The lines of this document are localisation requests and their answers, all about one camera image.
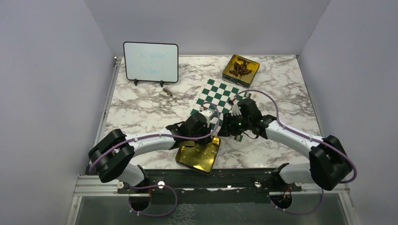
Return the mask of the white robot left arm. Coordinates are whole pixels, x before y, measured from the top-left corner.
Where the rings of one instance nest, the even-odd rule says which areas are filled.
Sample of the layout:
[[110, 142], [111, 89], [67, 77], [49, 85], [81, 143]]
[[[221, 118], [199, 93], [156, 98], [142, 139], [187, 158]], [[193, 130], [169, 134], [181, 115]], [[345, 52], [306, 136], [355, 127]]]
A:
[[89, 173], [98, 175], [103, 183], [119, 180], [128, 183], [135, 192], [143, 192], [148, 182], [145, 171], [130, 164], [131, 159], [153, 151], [176, 149], [186, 141], [204, 146], [211, 142], [210, 121], [217, 116], [217, 112], [207, 109], [194, 113], [186, 121], [140, 135], [127, 135], [114, 129], [89, 151], [92, 163]]

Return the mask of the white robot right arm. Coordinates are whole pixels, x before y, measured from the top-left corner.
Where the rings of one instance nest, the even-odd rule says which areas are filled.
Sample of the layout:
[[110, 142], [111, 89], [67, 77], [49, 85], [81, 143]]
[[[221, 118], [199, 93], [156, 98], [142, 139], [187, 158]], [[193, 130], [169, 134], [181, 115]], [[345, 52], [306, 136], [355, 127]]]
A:
[[293, 183], [315, 183], [331, 191], [352, 170], [339, 139], [311, 138], [295, 128], [282, 126], [272, 115], [262, 115], [254, 100], [245, 98], [234, 104], [232, 111], [223, 115], [218, 136], [236, 136], [250, 130], [256, 138], [281, 143], [308, 158], [307, 163], [284, 163], [271, 173], [271, 186], [278, 191]]

